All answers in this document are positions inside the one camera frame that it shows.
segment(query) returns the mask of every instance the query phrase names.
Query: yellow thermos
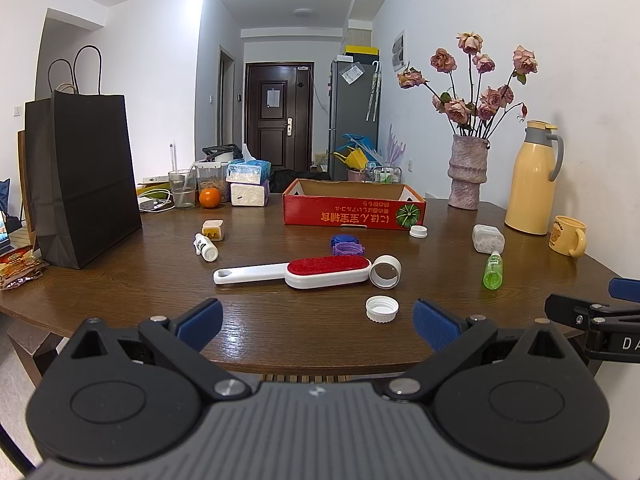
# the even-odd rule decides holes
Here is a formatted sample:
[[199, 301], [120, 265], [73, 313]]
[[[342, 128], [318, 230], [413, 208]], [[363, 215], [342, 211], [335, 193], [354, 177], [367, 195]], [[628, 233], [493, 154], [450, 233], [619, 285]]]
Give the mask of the yellow thermos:
[[[528, 121], [526, 137], [513, 167], [509, 207], [504, 223], [518, 231], [546, 235], [554, 204], [556, 178], [564, 157], [562, 137], [551, 133], [557, 126]], [[558, 160], [552, 140], [558, 142]]]

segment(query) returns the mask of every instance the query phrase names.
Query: gray handle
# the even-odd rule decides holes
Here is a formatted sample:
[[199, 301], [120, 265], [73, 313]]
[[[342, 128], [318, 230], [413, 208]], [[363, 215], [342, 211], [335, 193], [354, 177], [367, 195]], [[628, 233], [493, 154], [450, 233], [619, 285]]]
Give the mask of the gray handle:
[[546, 134], [546, 138], [558, 141], [558, 160], [556, 160], [556, 167], [549, 175], [549, 180], [553, 182], [558, 177], [560, 168], [562, 168], [562, 161], [564, 160], [564, 140], [562, 140], [562, 137], [557, 134]]

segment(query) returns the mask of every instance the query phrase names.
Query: vase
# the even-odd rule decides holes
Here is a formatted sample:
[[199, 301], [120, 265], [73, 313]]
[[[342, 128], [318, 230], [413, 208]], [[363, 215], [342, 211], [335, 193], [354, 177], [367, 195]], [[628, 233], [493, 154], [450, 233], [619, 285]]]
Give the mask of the vase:
[[453, 180], [449, 205], [460, 209], [478, 209], [480, 184], [486, 182], [486, 158], [489, 142], [479, 137], [454, 135], [449, 172]]

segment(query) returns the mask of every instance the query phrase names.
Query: refrigerator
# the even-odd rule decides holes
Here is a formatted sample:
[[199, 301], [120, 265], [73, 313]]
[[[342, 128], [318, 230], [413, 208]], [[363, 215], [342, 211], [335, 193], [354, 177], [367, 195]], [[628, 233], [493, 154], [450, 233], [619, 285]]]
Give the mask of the refrigerator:
[[333, 156], [333, 152], [344, 146], [348, 140], [342, 134], [355, 134], [369, 137], [374, 147], [378, 148], [378, 118], [374, 121], [373, 110], [367, 121], [369, 109], [369, 97], [375, 67], [362, 65], [362, 74], [352, 84], [347, 83], [342, 77], [342, 72], [348, 70], [352, 63], [346, 61], [334, 61], [331, 66], [331, 88], [329, 93], [329, 174], [333, 180], [347, 180], [347, 167], [343, 162]]

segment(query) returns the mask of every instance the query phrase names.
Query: laptop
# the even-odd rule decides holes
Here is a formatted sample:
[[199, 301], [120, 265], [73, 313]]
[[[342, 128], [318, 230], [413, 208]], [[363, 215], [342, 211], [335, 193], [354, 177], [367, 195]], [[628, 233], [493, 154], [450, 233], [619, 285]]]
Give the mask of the laptop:
[[0, 211], [0, 254], [5, 254], [13, 250], [14, 248], [11, 247], [9, 235], [6, 232], [6, 226], [4, 225], [4, 213]]

